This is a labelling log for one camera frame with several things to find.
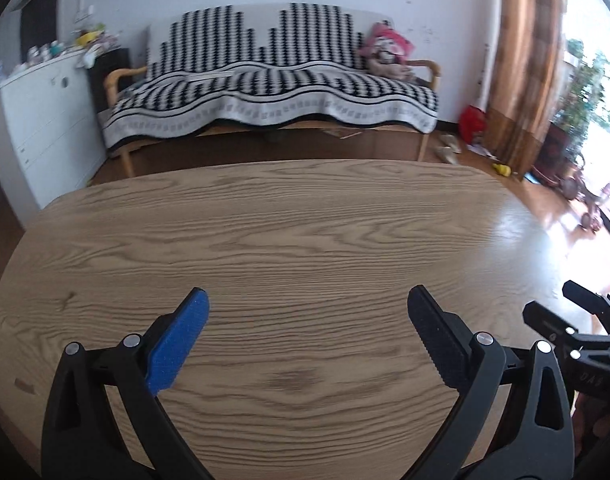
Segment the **wooden sofa frame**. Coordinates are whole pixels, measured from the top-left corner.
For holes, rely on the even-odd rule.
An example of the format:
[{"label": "wooden sofa frame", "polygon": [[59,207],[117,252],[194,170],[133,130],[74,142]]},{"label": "wooden sofa frame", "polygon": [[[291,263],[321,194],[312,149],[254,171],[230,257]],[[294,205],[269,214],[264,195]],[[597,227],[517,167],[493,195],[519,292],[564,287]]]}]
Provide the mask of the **wooden sofa frame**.
[{"label": "wooden sofa frame", "polygon": [[[428,87],[433,91],[438,90],[438,84],[440,83],[440,65],[434,61],[419,59],[419,60],[410,60],[407,61],[409,66],[424,66],[427,67],[432,73],[432,79],[428,82]],[[147,67],[142,66],[140,68],[119,68],[118,70],[114,70],[111,72],[104,80],[104,88],[107,93],[107,102],[109,106],[113,107],[118,102],[118,80],[121,77],[126,76],[135,76],[141,75],[147,72]],[[329,119],[328,121],[297,121],[295,123],[288,124],[287,126],[283,126],[281,129],[288,128],[299,128],[299,129],[320,129],[320,130],[328,130],[330,126],[333,126],[334,121]],[[347,130],[360,130],[363,128],[349,128],[347,126],[340,126],[341,128]],[[375,128],[364,128],[365,130],[389,130],[389,131],[405,131],[405,132],[415,132],[418,133],[418,130],[411,128],[410,126],[401,126],[399,124],[391,124],[386,126],[376,126]],[[204,135],[216,135],[216,134],[230,134],[234,132],[248,132],[252,130],[249,126],[236,126],[232,124],[231,126],[212,126],[208,130],[201,133]],[[125,171],[125,175],[127,177],[136,176],[134,172],[134,166],[131,162],[130,153],[142,148],[143,146],[147,146],[148,144],[155,144],[157,142],[161,142],[166,139],[145,139],[145,140],[135,140],[133,142],[129,142],[116,150],[115,153],[111,153],[111,156],[119,155],[120,161],[122,163],[123,170]],[[427,141],[429,140],[429,134],[422,134],[421,145],[418,150],[418,157],[416,160],[422,161],[424,157],[425,149],[427,148]]]}]

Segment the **wooden armrest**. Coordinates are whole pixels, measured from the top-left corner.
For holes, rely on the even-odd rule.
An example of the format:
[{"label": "wooden armrest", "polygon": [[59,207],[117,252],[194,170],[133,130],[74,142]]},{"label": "wooden armrest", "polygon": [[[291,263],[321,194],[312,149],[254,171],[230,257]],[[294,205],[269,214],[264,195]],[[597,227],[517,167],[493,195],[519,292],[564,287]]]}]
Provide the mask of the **wooden armrest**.
[{"label": "wooden armrest", "polygon": [[407,61],[408,66],[426,66],[432,72],[432,80],[429,83],[429,87],[437,91],[438,83],[440,82],[440,65],[435,61],[429,59],[413,59]]},{"label": "wooden armrest", "polygon": [[107,94],[107,104],[112,107],[118,102],[118,79],[128,75],[144,74],[146,71],[147,67],[141,66],[140,68],[119,68],[110,72],[103,83]]}]

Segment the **slipper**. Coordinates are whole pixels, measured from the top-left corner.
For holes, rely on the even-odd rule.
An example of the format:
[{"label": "slipper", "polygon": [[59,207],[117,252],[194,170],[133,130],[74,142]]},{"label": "slipper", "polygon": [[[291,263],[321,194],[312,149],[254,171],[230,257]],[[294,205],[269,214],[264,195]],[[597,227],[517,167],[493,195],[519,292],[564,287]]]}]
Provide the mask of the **slipper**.
[{"label": "slipper", "polygon": [[438,148],[434,148],[434,152],[442,160],[447,164],[454,164],[455,166],[459,166],[460,163],[456,158],[456,154],[449,146],[439,146]]},{"label": "slipper", "polygon": [[442,134],[440,136],[440,140],[444,142],[451,148],[451,151],[454,153],[460,153],[460,144],[458,143],[458,139],[456,136],[451,134]]}]

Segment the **yellow object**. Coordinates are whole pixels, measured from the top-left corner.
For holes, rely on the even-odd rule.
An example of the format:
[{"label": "yellow object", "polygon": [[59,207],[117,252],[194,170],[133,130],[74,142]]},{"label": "yellow object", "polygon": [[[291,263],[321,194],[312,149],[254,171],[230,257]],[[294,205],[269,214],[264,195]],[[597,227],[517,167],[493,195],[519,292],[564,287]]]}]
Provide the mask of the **yellow object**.
[{"label": "yellow object", "polygon": [[492,168],[496,170],[496,173],[502,176],[510,176],[512,174],[512,168],[504,164],[492,164]]},{"label": "yellow object", "polygon": [[95,40],[100,35],[101,35],[101,31],[100,30],[95,30],[93,32],[88,32],[87,34],[83,34],[80,38],[78,38],[76,40],[76,43],[79,44],[80,46],[85,46],[87,43],[89,43],[90,41]]}]

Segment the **black and white blanket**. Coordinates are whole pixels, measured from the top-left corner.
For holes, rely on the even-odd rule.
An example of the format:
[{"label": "black and white blanket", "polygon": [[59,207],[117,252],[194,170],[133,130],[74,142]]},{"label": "black and white blanket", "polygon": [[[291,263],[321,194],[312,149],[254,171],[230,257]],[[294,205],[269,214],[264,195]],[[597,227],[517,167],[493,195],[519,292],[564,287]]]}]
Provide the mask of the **black and white blanket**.
[{"label": "black and white blanket", "polygon": [[[372,12],[315,4],[188,12],[149,30],[147,80],[104,127],[109,149],[142,137],[199,133],[218,121],[281,126],[332,118],[430,133],[438,99],[424,86],[370,75],[356,54]],[[209,77],[192,80],[192,76]]]}]

